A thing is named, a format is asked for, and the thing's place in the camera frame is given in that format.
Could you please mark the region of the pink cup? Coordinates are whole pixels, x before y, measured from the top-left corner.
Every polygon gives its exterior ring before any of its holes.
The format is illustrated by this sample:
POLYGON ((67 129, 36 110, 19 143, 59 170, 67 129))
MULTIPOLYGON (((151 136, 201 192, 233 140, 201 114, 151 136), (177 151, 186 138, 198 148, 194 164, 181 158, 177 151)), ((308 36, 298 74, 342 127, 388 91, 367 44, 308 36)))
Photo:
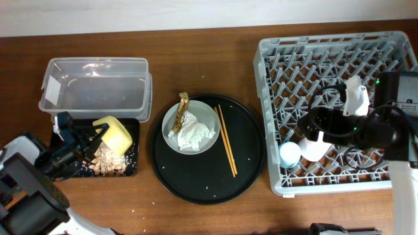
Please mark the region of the pink cup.
POLYGON ((298 146, 301 150, 301 155, 308 161, 318 162, 327 153, 332 144, 323 141, 324 132, 320 131, 317 141, 303 138, 298 146))

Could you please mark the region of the yellow bowl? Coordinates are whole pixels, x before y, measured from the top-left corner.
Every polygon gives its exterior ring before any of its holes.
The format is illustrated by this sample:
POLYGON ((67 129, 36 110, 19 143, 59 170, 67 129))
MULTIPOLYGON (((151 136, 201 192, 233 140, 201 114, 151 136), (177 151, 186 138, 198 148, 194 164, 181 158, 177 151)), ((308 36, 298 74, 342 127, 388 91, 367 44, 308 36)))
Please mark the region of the yellow bowl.
POLYGON ((101 124, 109 126, 101 140, 117 155, 124 155, 133 143, 127 129, 113 116, 106 116, 93 122, 93 126, 101 124))

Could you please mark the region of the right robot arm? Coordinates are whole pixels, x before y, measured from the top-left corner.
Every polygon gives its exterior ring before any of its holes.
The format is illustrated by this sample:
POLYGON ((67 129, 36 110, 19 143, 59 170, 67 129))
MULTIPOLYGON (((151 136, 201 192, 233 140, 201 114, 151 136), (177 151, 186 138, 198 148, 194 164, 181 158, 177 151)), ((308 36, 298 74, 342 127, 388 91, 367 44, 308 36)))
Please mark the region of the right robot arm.
POLYGON ((345 103, 342 110, 314 106, 298 128, 310 141, 353 149, 382 149, 388 162, 394 199, 394 230, 417 233, 417 73, 382 72, 376 77, 372 110, 359 76, 332 85, 345 103))

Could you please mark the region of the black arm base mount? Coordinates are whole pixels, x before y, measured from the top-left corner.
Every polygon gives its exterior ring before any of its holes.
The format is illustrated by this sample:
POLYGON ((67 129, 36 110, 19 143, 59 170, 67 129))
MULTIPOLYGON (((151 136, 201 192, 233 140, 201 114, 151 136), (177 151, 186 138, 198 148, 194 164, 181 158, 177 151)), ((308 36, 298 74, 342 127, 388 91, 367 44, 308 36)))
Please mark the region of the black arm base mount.
POLYGON ((312 223, 308 235, 382 235, 381 230, 376 229, 355 229, 347 230, 340 225, 326 223, 312 223))

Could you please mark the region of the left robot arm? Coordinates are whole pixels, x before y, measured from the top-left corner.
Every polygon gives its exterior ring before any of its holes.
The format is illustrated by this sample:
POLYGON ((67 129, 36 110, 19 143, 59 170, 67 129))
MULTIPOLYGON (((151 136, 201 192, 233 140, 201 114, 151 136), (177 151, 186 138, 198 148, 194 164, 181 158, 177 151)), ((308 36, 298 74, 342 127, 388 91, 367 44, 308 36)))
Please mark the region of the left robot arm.
POLYGON ((1 233, 2 234, 110 234, 72 211, 55 180, 80 160, 93 157, 107 124, 86 129, 66 124, 60 132, 64 144, 48 149, 35 135, 24 132, 1 149, 1 233))

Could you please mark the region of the blue cup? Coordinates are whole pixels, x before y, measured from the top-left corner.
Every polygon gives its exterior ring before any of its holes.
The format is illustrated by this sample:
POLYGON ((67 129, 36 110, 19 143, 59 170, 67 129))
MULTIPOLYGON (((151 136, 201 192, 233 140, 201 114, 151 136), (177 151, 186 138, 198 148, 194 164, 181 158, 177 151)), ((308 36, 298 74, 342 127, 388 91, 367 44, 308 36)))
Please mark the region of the blue cup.
POLYGON ((293 168, 298 164, 301 157, 301 149, 294 142, 285 142, 279 146, 280 166, 282 168, 293 168))

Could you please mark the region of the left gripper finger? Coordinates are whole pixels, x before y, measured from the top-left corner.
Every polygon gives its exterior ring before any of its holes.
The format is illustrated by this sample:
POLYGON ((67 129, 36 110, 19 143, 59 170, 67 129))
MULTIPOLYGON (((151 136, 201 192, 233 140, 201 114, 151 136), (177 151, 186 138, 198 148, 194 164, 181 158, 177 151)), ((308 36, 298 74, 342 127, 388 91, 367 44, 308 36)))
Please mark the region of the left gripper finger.
POLYGON ((86 142, 86 147, 83 149, 84 161, 89 163, 96 158, 95 152, 99 148, 102 140, 99 137, 91 138, 86 142))
POLYGON ((109 127, 110 126, 107 123, 90 126, 79 126, 78 133, 84 140, 100 140, 106 134, 109 127))

